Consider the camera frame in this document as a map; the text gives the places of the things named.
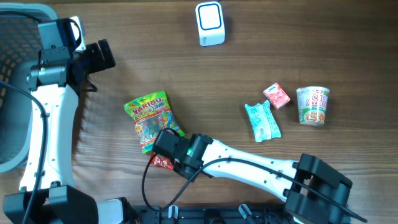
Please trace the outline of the red KitKat bar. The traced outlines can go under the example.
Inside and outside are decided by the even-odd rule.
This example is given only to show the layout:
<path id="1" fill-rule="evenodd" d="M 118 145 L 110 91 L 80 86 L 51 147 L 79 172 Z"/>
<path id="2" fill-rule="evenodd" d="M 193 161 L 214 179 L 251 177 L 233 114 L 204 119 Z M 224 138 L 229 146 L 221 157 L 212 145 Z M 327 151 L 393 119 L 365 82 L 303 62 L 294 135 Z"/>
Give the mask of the red KitKat bar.
<path id="1" fill-rule="evenodd" d="M 156 167 L 162 167 L 162 168 L 168 169 L 168 170 L 173 170 L 174 169 L 174 166 L 171 163 L 170 159 L 164 158 L 164 157 L 160 157 L 160 156 L 154 156 L 154 158 L 151 161 L 151 164 L 156 166 Z"/>

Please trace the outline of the Haribo gummy bag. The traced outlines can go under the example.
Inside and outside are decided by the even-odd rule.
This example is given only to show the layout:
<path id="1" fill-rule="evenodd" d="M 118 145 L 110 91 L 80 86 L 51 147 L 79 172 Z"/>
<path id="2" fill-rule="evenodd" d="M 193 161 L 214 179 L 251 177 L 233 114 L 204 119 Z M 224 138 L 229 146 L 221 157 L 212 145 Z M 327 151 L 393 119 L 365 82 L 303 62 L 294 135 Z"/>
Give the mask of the Haribo gummy bag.
<path id="1" fill-rule="evenodd" d="M 139 136 L 143 154 L 152 150 L 158 133 L 163 129 L 173 129 L 180 136 L 185 135 L 175 120 L 165 91 L 131 100 L 123 108 L 134 120 L 134 129 Z"/>

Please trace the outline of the teal tissue pack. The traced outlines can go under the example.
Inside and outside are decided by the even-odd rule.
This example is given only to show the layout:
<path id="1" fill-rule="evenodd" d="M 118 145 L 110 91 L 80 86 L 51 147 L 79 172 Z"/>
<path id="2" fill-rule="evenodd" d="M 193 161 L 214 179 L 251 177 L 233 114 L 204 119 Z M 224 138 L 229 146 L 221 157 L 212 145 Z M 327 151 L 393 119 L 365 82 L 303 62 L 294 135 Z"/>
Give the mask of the teal tissue pack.
<path id="1" fill-rule="evenodd" d="M 249 106 L 248 104 L 244 105 L 249 116 L 256 142 L 280 138 L 282 136 L 270 106 L 271 104 L 268 100 L 254 106 Z"/>

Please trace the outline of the red white small box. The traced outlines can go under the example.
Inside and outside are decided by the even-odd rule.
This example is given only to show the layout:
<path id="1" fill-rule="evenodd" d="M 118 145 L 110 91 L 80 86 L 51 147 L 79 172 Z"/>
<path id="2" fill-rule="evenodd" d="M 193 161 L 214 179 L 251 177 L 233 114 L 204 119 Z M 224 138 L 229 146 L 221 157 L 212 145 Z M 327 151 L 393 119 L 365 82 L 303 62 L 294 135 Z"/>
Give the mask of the red white small box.
<path id="1" fill-rule="evenodd" d="M 275 109 L 280 109 L 290 102 L 290 97 L 278 83 L 274 83 L 263 91 L 263 94 L 270 101 Z"/>

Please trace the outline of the instant noodle cup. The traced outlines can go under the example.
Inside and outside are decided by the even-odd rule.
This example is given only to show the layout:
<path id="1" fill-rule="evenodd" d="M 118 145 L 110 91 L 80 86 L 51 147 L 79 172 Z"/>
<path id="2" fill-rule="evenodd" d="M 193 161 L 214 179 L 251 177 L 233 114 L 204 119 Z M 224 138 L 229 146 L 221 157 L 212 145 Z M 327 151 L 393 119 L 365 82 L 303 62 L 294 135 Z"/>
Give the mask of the instant noodle cup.
<path id="1" fill-rule="evenodd" d="M 297 106 L 300 124 L 323 126 L 330 90 L 321 86 L 298 88 Z"/>

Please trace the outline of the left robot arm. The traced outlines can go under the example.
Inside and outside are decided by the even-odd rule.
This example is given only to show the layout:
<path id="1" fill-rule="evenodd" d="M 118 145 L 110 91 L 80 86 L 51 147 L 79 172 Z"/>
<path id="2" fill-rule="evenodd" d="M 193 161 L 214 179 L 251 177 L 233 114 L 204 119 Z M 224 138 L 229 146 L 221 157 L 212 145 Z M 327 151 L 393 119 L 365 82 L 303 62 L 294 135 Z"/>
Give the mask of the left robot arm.
<path id="1" fill-rule="evenodd" d="M 5 196 L 3 210 L 13 223 L 119 223 L 119 201 L 97 202 L 76 189 L 72 172 L 72 131 L 79 96 L 97 88 L 88 76 L 115 66 L 106 40 L 85 44 L 77 17 L 40 22 L 39 59 L 27 85 L 7 85 L 15 118 L 30 119 L 27 165 L 16 194 Z"/>

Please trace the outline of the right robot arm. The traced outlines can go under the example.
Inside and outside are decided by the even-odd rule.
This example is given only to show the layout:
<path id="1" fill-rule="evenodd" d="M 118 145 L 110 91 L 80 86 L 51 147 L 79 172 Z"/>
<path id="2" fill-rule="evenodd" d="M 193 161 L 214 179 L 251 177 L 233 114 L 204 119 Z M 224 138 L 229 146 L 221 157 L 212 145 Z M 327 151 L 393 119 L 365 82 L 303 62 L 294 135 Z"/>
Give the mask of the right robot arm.
<path id="1" fill-rule="evenodd" d="M 240 151 L 204 134 L 190 139 L 162 130 L 152 147 L 170 159 L 174 171 L 193 182 L 200 173 L 233 179 L 265 190 L 285 203 L 301 223 L 342 223 L 352 181 L 321 159 L 302 154 L 299 161 L 270 159 Z"/>

